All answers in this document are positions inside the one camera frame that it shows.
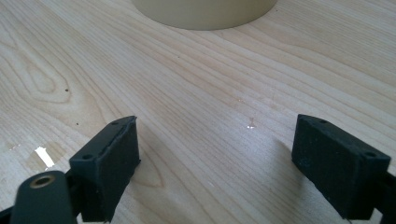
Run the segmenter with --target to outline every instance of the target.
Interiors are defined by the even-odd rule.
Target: black clamp
[[[19,187],[13,207],[0,212],[0,224],[111,221],[140,163],[136,117],[109,123],[70,160],[64,174],[32,176]]]
[[[291,157],[342,218],[396,223],[396,179],[390,156],[327,120],[299,115]]]

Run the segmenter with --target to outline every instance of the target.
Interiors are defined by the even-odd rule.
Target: round hole
[[[49,185],[55,180],[53,175],[42,175],[30,183],[30,188],[41,189]]]
[[[89,159],[91,159],[92,157],[93,157],[93,155],[87,154],[87,155],[83,155],[83,156],[82,156],[82,159],[83,159],[83,160],[89,160]]]
[[[375,157],[376,155],[374,154],[374,152],[366,152],[364,153],[366,156],[368,157]]]

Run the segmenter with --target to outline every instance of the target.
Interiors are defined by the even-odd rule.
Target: wooden table
[[[396,158],[396,2],[279,0],[197,32],[130,0],[0,0],[0,95],[1,210],[136,115],[142,163],[113,223],[348,223],[290,161],[296,117]]]

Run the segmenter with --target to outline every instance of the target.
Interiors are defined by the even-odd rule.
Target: wood grain
[[[0,210],[48,168],[35,149],[66,171],[136,115],[142,163],[113,223],[348,223],[290,161],[296,116],[396,158],[395,71],[394,0],[279,0],[212,32],[129,0],[0,0]]]

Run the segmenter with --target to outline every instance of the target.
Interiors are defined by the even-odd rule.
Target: white mark
[[[21,146],[21,144],[17,144],[16,146],[10,148],[9,151],[12,151],[12,150],[14,150],[15,148],[20,147],[20,146]]]
[[[250,124],[247,126],[248,129],[254,129],[256,128],[256,125],[254,125],[254,118],[250,118]]]
[[[50,155],[47,153],[47,150],[44,147],[38,147],[35,152],[41,158],[41,160],[46,163],[47,169],[54,166],[55,163],[50,158]]]

